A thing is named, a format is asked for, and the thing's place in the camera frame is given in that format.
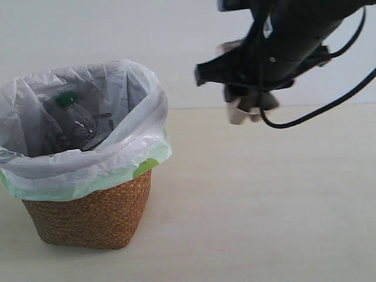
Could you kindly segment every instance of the plastic bag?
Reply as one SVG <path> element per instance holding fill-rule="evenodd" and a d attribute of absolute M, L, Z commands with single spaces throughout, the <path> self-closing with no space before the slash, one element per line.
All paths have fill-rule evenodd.
<path fill-rule="evenodd" d="M 53 153 L 61 129 L 51 101 L 67 90 L 113 129 L 93 151 Z M 18 198 L 55 202 L 130 181 L 171 156 L 167 109 L 155 74 L 126 60 L 16 79 L 0 88 L 0 179 Z"/>

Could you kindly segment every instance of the plastic bottle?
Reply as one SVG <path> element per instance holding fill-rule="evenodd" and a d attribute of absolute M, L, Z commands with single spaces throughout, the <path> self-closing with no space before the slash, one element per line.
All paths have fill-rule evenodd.
<path fill-rule="evenodd" d="M 97 135 L 95 121 L 90 113 L 78 102 L 76 92 L 68 91 L 56 98 L 56 103 L 65 111 L 66 137 L 72 149 L 80 149 L 92 141 Z"/>

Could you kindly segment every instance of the black cable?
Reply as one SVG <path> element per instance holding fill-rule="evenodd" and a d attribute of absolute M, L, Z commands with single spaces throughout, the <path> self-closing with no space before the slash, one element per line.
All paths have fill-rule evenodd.
<path fill-rule="evenodd" d="M 366 7 L 363 7 L 363 15 L 362 15 L 361 21 L 359 23 L 359 26 L 358 26 L 356 32 L 350 38 L 350 40 L 345 44 L 345 46 L 343 46 L 340 50 L 338 50 L 334 53 L 331 53 L 331 54 L 328 54 L 328 55 L 312 56 L 311 58 L 319 57 L 319 58 L 323 58 L 323 59 L 334 59 L 334 58 L 337 58 L 337 57 L 345 54 L 353 46 L 353 44 L 358 40 L 359 36 L 361 35 L 363 28 L 364 28 L 366 18 L 367 18 L 367 9 L 366 9 Z"/>
<path fill-rule="evenodd" d="M 262 44 L 262 41 L 263 41 L 263 38 L 262 37 L 259 37 L 258 39 L 258 44 L 257 44 L 257 52 L 258 52 L 258 57 L 259 58 L 262 58 L 262 47 L 261 47 L 261 44 Z M 273 123 L 272 121 L 270 121 L 268 119 L 268 117 L 266 116 L 266 113 L 265 113 L 265 109 L 263 108 L 263 104 L 262 104 L 262 96 L 263 96 L 263 64 L 262 64 L 262 61 L 261 59 L 259 59 L 259 70 L 258 70 L 258 93 L 259 93 L 259 103 L 258 105 L 260 105 L 260 114 L 261 114 L 261 117 L 263 119 L 263 121 L 270 127 L 273 127 L 273 128 L 276 128 L 276 129 L 286 129 L 286 128 L 290 128 L 290 127 L 293 127 L 293 126 L 296 126 L 296 125 L 299 125 L 300 123 L 303 123 L 303 122 L 306 122 L 324 112 L 327 112 L 328 110 L 331 110 L 333 109 L 334 107 L 344 103 L 345 101 L 349 100 L 350 98 L 352 98 L 353 96 L 355 96 L 357 93 L 359 93 L 361 90 L 363 90 L 375 77 L 376 77 L 376 68 L 365 78 L 363 79 L 356 87 L 354 87 L 351 91 L 349 91 L 348 93 L 346 93 L 345 95 L 343 95 L 342 97 L 338 98 L 337 100 L 299 118 L 299 119 L 296 119 L 296 120 L 293 120 L 292 122 L 288 122 L 288 123 L 282 123 L 282 124 L 278 124 L 278 123 Z"/>

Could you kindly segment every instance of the woven basket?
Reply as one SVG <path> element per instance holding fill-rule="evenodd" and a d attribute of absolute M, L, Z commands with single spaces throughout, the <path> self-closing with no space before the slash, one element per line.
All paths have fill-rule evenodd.
<path fill-rule="evenodd" d="M 118 250 L 129 243 L 139 225 L 150 184 L 151 171 L 78 200 L 23 203 L 48 244 Z"/>

